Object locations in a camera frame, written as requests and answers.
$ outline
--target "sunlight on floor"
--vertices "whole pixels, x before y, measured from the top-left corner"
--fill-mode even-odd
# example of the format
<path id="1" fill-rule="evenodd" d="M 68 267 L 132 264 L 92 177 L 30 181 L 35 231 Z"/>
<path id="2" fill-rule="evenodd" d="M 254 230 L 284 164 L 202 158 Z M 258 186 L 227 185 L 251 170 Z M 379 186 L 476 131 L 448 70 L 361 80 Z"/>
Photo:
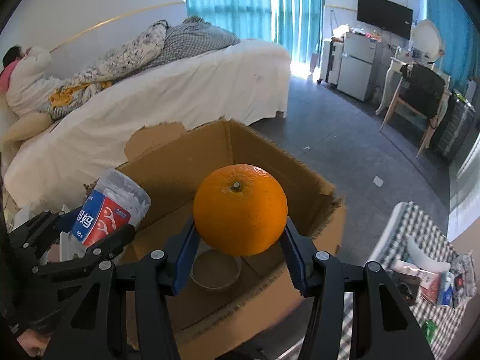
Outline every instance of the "sunlight on floor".
<path id="1" fill-rule="evenodd" d="M 302 62 L 292 62 L 290 64 L 290 73 L 292 76 L 307 79 L 310 73 L 310 65 Z"/>

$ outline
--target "blue and red label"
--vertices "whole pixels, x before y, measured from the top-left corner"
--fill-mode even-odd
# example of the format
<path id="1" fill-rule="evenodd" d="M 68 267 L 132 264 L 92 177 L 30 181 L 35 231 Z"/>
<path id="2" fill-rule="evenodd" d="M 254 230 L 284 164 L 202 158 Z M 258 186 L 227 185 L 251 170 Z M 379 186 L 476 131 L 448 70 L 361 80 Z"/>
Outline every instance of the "blue and red label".
<path id="1" fill-rule="evenodd" d="M 130 213 L 101 192 L 93 190 L 80 210 L 71 233 L 85 246 L 91 246 L 127 224 Z"/>

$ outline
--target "white paper on floor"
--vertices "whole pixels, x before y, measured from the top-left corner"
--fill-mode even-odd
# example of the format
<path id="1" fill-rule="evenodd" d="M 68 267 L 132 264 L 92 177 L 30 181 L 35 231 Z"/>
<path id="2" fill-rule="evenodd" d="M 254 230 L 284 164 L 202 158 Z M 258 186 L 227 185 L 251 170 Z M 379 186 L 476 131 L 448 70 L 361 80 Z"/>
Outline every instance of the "white paper on floor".
<path id="1" fill-rule="evenodd" d="M 379 178 L 378 176 L 375 176 L 375 178 L 373 179 L 373 183 L 377 187 L 381 187 L 383 185 L 383 180 L 381 178 Z"/>

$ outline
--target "orange fruit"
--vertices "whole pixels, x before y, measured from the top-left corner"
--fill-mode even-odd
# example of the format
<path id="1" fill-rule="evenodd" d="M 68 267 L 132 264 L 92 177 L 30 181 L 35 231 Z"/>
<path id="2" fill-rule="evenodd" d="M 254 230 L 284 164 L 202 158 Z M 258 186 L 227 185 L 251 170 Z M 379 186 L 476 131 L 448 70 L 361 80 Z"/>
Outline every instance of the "orange fruit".
<path id="1" fill-rule="evenodd" d="M 213 171 L 193 200 L 195 227 L 212 248 L 251 256 L 272 246 L 287 222 L 287 198 L 268 172 L 253 165 Z"/>

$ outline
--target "flat screen tv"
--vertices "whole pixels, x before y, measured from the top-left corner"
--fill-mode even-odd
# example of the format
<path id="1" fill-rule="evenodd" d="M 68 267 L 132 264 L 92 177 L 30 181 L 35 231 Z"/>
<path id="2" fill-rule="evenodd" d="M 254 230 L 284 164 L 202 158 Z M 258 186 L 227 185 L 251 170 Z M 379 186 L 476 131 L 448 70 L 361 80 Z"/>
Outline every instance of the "flat screen tv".
<path id="1" fill-rule="evenodd" d="M 410 39 L 413 11 L 388 0 L 358 0 L 357 20 Z"/>

